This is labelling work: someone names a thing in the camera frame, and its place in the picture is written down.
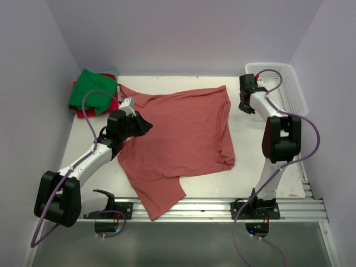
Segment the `salmon pink t shirt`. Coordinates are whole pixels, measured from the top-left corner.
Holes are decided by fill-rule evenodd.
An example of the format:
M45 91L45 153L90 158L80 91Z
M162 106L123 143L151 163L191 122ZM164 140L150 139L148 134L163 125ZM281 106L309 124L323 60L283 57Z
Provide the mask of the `salmon pink t shirt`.
M185 197L181 177L206 175L234 167L226 86L148 95L120 88L135 99L135 109L152 124L142 137L125 143L118 163L150 220Z

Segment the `green folded t shirt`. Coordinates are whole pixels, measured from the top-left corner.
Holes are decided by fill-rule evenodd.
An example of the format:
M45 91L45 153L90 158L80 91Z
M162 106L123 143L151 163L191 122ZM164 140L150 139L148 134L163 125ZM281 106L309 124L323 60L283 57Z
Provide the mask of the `green folded t shirt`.
M86 113L92 110L96 116L101 115L111 106L112 97L117 93L117 82L115 78L83 69L74 85L68 105L83 110L83 99L89 92L91 94L85 99L84 110Z

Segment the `aluminium mounting rail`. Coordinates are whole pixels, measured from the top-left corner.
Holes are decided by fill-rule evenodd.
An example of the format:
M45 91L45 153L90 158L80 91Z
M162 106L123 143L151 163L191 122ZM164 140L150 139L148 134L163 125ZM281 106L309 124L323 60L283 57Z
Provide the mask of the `aluminium mounting rail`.
M104 211L77 204L64 210L49 210L45 218L65 227L71 227L78 219L149 221L149 215L138 199L111 199ZM328 217L323 201L313 199L279 199L260 204L246 203L243 199L183 199L158 218L162 222L227 222L234 219L325 222Z

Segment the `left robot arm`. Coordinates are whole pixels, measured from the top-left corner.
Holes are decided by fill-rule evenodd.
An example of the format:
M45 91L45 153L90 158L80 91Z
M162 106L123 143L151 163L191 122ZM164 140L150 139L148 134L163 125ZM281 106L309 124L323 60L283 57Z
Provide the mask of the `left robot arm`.
M107 125L80 159L59 171L46 171L42 175L34 215L65 227L71 227L79 217L93 212L105 219L112 217L116 211L114 194L94 189L84 195L81 187L120 153L127 139L143 136L152 127L139 112L128 115L116 110L110 113Z

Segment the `white plastic basket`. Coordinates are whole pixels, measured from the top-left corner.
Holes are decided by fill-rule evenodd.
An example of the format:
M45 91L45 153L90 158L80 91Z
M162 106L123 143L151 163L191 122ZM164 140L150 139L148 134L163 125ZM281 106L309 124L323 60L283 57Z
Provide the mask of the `white plastic basket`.
M272 90L269 98L286 112L306 116L309 113L299 80L286 63L255 62L245 65L246 74L260 74L258 84Z

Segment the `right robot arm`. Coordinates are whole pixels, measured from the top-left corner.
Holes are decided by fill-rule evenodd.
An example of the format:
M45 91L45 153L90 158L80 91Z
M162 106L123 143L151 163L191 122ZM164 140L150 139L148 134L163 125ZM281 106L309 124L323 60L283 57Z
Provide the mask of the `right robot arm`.
M258 85L258 75L239 77L239 110L258 114L265 122L261 148L265 162L261 177L247 201L230 203L231 217L240 220L279 219L276 191L286 165L301 150L301 118L288 115L269 98L266 88Z

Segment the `red folded t shirt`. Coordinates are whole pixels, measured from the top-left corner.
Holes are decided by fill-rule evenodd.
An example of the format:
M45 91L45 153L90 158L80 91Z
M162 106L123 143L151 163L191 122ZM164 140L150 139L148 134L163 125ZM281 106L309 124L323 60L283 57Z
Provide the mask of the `red folded t shirt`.
M103 75L103 76L115 78L115 80L116 80L116 77L115 77L114 75L112 75L112 74L109 74L109 73L99 73L99 74L101 74L101 75ZM111 106L110 106L109 110L106 111L105 113L102 113L101 115L106 114L106 113L109 113L110 111L114 111L114 110L118 109L119 104L118 104L118 102L116 101L116 100L118 99L118 93L116 93L116 94L114 95L114 98L115 98L115 100L112 99L112 103L111 103ZM70 108L71 110L74 110L74 112L76 113L76 115L77 115L78 118L84 118L83 110L78 110L77 108L75 108L75 107L70 107L70 106L68 106L68 108ZM96 116L92 110L88 110L87 112L88 112L88 113L86 113L86 115L87 115L88 117L95 117L95 116Z

